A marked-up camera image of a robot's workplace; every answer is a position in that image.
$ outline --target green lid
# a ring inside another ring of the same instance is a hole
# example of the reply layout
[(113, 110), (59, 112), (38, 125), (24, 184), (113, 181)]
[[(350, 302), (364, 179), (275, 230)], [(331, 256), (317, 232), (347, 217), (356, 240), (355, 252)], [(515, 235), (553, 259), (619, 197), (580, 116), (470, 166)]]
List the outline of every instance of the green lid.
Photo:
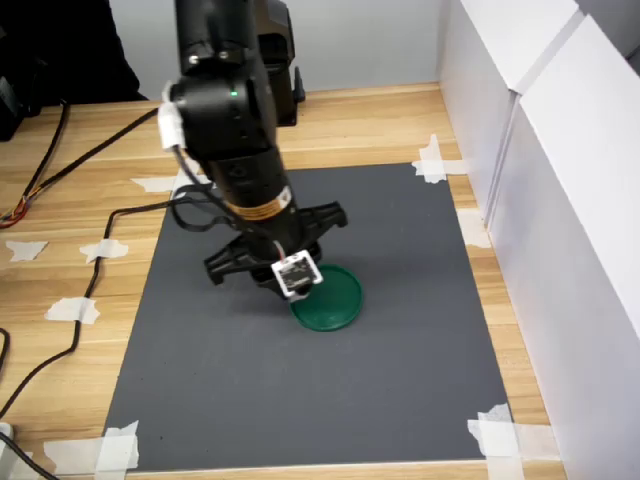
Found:
[(303, 327), (316, 332), (333, 332), (349, 325), (362, 308), (362, 287), (348, 270), (321, 265), (324, 281), (315, 285), (304, 300), (291, 304), (291, 311)]

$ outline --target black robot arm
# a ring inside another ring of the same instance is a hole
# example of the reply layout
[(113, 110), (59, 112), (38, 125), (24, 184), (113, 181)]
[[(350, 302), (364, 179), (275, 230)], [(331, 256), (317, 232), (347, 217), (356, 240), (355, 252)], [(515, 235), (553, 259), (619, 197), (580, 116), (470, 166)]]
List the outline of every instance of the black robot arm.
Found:
[(244, 220), (237, 223), (240, 236), (205, 261), (207, 272), (215, 284), (250, 272), (259, 286), (282, 295), (271, 270), (274, 243), (287, 255), (309, 250), (318, 261), (317, 240), (333, 225), (345, 226), (346, 214), (337, 202), (296, 204), (276, 144), (253, 1), (176, 0), (176, 13), (182, 77), (170, 100), (182, 117), (186, 151)]

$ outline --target gray mat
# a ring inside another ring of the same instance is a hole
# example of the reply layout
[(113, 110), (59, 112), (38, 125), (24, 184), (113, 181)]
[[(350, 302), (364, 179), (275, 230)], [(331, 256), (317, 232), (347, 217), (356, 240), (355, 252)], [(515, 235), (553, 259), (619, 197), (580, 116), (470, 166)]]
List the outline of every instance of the gray mat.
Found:
[(140, 470), (483, 458), (467, 419), (507, 398), (449, 186), (414, 172), (290, 172), (300, 206), (349, 217), (324, 262), (365, 303), (334, 333), (248, 275), (214, 287), (202, 260), (233, 233), (167, 215), (106, 424), (140, 421)]

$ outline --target masking tape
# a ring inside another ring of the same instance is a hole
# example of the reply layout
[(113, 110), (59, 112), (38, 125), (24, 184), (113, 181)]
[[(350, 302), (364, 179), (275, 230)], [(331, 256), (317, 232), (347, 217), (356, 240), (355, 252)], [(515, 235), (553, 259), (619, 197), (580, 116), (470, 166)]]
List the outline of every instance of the masking tape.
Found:
[(487, 459), (490, 480), (524, 480), (523, 460), (561, 460), (553, 429), (513, 423), (507, 404), (479, 412), (467, 428)]
[(443, 160), (440, 153), (438, 136), (431, 135), (429, 145), (421, 148), (420, 160), (411, 165), (416, 169), (416, 176), (423, 176), (427, 183), (438, 183), (447, 180), (447, 175), (466, 175), (467, 166), (463, 160)]
[(85, 297), (62, 298), (54, 303), (45, 313), (46, 320), (57, 322), (73, 322), (80, 320), (82, 323), (93, 325), (100, 316), (96, 309), (96, 301)]
[(94, 475), (96, 480), (122, 480), (138, 467), (138, 422), (107, 429), (105, 436), (86, 440), (45, 442), (44, 453), (56, 475)]
[(13, 251), (10, 262), (28, 262), (35, 258), (44, 250), (49, 242), (12, 242), (7, 240), (7, 248)]
[(475, 245), (480, 248), (491, 248), (489, 234), (484, 227), (482, 213), (477, 208), (456, 209), (460, 230), (465, 245)]
[(120, 258), (129, 253), (129, 246), (118, 240), (105, 238), (100, 243), (80, 247), (80, 252), (87, 256), (87, 263), (93, 262), (98, 257)]

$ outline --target wooden table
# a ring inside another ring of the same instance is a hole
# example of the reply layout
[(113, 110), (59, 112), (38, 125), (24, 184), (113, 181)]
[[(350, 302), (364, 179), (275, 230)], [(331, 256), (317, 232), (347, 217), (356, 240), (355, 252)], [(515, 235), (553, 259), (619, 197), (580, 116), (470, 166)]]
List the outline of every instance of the wooden table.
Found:
[[(150, 110), (147, 102), (74, 106), (48, 172), (54, 173)], [(19, 198), (51, 140), (59, 108), (47, 108), (0, 144), (0, 208)], [(418, 159), (432, 133), (445, 160), (460, 159), (437, 85), (318, 92), (302, 105), (296, 128), (279, 130), (288, 169), (404, 163)], [(131, 178), (170, 176), (175, 160), (160, 148), (156, 122), (145, 123), (62, 180), (34, 204), (28, 217), (0, 231), (0, 325), (12, 334), (0, 383), (0, 403), (45, 358), (67, 348), (73, 325), (44, 320), (62, 297), (82, 296), (93, 269), (79, 248), (97, 243), (116, 208), (168, 198), (145, 193)], [(466, 176), (449, 177), (456, 208), (476, 207)], [(3, 419), (19, 444), (53, 469), (43, 442), (102, 434), (105, 418), (136, 316), (163, 211), (121, 218), (114, 236), (129, 245), (126, 257), (105, 262), (94, 298), (101, 313), (84, 326), (78, 350), (41, 372)], [(9, 263), (6, 240), (49, 241), (32, 262)], [(515, 421), (548, 424), (500, 269), (492, 249), (468, 247), (473, 273)], [(525, 465), (528, 479), (563, 479), (560, 462)], [(484, 461), (412, 465), (362, 465), (137, 474), (131, 478), (422, 478), (484, 479)]]

